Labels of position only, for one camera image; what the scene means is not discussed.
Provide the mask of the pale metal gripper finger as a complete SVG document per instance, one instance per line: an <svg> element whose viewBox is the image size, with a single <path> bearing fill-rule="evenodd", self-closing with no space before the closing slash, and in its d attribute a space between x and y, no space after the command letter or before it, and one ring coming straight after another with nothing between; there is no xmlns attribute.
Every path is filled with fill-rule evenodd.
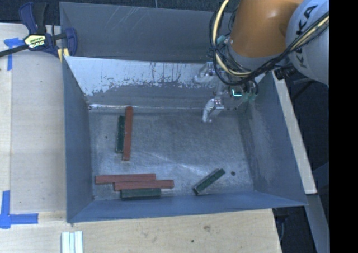
<svg viewBox="0 0 358 253"><path fill-rule="evenodd" d="M202 112L202 122L203 123L211 123L213 118L218 116L225 109L222 104L221 98L212 98L210 99Z"/></svg>
<svg viewBox="0 0 358 253"><path fill-rule="evenodd" d="M209 83L214 79L213 62L206 62L194 76L195 83Z"/></svg>

